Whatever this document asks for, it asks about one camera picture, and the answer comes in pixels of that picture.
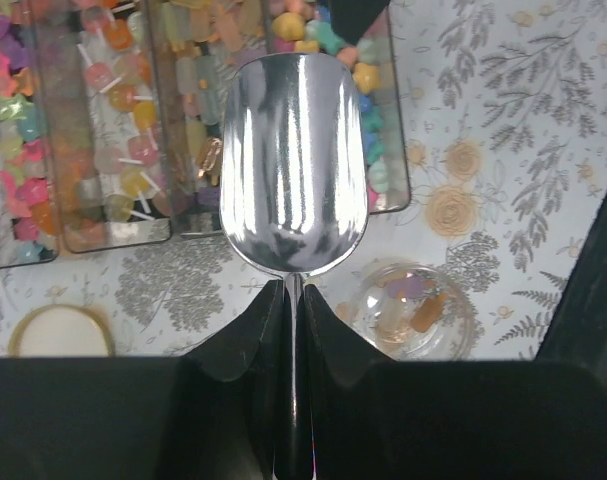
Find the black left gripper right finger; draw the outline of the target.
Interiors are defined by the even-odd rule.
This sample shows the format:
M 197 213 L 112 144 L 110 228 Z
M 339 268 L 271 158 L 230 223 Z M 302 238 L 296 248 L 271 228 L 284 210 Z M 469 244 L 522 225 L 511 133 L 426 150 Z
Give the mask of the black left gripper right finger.
M 319 479 L 386 471 L 369 368 L 391 359 L 340 320 L 318 288 L 304 289 L 315 470 Z

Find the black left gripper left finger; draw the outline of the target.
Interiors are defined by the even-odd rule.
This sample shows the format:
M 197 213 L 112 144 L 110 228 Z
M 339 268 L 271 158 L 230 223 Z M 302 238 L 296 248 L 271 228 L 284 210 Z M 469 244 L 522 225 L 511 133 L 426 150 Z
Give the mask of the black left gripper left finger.
M 270 479 L 284 284 L 181 356 L 158 479 Z

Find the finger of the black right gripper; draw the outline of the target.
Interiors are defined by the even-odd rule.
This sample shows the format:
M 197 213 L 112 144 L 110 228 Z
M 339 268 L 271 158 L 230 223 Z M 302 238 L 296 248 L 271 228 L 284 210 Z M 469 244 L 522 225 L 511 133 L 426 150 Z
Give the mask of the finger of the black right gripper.
M 389 0 L 329 0 L 331 27 L 343 40 L 356 44 L 389 3 Z

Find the clear glass jar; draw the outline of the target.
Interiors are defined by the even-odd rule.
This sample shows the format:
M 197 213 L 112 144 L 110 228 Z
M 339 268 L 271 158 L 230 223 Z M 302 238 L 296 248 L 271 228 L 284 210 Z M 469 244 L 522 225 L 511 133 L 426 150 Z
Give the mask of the clear glass jar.
M 342 320 L 398 361 L 453 361 L 472 350 L 475 315 L 468 297 L 445 273 L 394 259 L 371 268 Z

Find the silver metal scoop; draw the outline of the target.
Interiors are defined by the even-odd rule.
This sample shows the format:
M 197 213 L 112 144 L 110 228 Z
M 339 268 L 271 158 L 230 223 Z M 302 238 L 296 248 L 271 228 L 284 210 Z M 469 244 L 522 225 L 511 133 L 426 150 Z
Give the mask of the silver metal scoop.
M 359 93 L 320 53 L 271 54 L 242 66 L 223 122 L 220 220 L 247 263 L 284 282 L 274 473 L 313 475 L 305 280 L 361 240 L 369 207 Z

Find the clear divided candy box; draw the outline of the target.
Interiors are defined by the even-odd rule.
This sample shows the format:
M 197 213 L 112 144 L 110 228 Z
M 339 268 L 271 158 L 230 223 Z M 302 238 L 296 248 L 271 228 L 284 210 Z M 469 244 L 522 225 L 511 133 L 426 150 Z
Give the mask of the clear divided candy box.
M 0 269 L 219 233 L 228 88 L 285 52 L 349 69 L 370 210 L 407 207 L 388 7 L 351 44 L 328 1 L 0 1 Z

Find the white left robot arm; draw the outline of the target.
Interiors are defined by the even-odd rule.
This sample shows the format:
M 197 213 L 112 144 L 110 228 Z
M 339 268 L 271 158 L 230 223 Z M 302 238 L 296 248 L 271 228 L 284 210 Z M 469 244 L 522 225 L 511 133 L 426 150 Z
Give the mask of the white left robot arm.
M 394 361 L 279 280 L 182 361 L 159 479 L 607 479 L 607 195 L 532 361 Z

